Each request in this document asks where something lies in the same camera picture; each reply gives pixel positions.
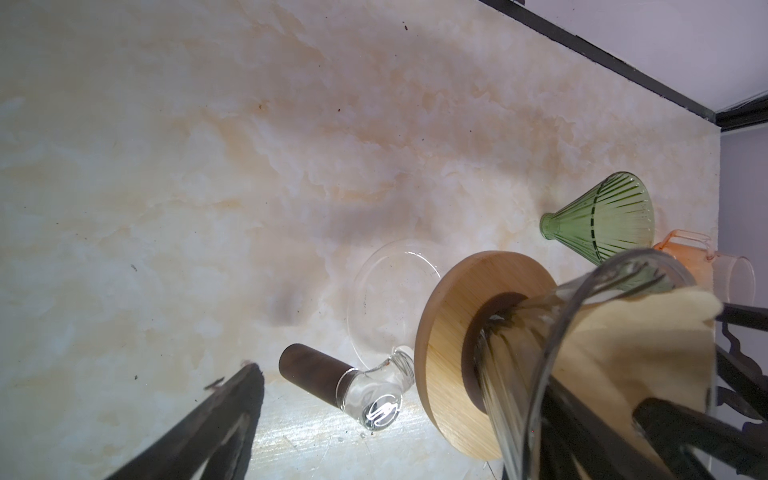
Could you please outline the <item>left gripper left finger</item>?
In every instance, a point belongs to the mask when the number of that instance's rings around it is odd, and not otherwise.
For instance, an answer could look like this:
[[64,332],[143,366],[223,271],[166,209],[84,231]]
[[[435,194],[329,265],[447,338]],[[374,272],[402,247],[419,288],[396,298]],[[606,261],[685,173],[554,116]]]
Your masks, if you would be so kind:
[[245,364],[112,479],[243,479],[265,395],[263,372]]

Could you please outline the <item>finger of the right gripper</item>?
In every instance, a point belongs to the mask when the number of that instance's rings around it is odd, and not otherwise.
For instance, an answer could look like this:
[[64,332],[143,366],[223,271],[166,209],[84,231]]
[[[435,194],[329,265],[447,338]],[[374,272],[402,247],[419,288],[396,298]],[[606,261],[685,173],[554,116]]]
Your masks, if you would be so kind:
[[648,398],[632,418],[667,469],[677,479],[711,479],[697,450],[752,478],[767,477],[767,446],[744,432],[688,407]]
[[721,328],[716,404],[750,420],[767,419],[767,309],[725,303]]

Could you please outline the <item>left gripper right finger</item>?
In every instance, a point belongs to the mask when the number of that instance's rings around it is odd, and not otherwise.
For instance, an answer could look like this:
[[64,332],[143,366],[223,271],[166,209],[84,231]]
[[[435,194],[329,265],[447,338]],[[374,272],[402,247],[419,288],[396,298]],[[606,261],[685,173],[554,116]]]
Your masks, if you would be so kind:
[[542,479],[669,479],[559,383],[542,406]]

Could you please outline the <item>beige paper coffee filter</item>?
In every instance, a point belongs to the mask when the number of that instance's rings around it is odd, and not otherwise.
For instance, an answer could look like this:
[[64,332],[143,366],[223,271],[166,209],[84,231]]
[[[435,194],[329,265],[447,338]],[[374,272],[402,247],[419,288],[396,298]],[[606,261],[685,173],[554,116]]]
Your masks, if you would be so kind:
[[558,352],[553,377],[656,465],[633,410],[659,398],[700,413],[715,375],[714,319],[722,303],[697,287],[588,305]]

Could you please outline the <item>grey glass dripper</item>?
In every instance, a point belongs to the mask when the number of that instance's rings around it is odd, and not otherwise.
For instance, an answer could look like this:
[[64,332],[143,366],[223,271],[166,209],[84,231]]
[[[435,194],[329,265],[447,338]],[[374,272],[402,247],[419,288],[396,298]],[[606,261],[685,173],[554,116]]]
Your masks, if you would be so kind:
[[617,254],[592,272],[493,314],[476,349],[485,410],[512,479],[540,474],[541,406],[569,328],[586,306],[698,287],[674,258],[650,249]]

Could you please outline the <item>wooden dripper ring holder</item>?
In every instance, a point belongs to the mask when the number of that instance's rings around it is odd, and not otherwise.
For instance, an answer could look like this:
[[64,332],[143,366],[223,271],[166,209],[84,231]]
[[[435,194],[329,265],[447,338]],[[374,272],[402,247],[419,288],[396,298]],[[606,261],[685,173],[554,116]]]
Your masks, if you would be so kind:
[[485,251],[445,273],[424,308],[415,339],[415,378],[432,424],[459,452],[483,461],[502,457],[485,412],[474,349],[491,314],[556,286],[526,255]]

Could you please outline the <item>green glass dripper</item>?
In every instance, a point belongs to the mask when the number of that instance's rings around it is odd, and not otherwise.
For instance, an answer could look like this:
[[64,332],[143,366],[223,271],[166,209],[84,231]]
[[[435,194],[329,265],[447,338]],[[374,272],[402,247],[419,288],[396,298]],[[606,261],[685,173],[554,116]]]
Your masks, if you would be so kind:
[[616,172],[555,213],[542,215],[539,231],[594,265],[654,242],[654,208],[636,175]]

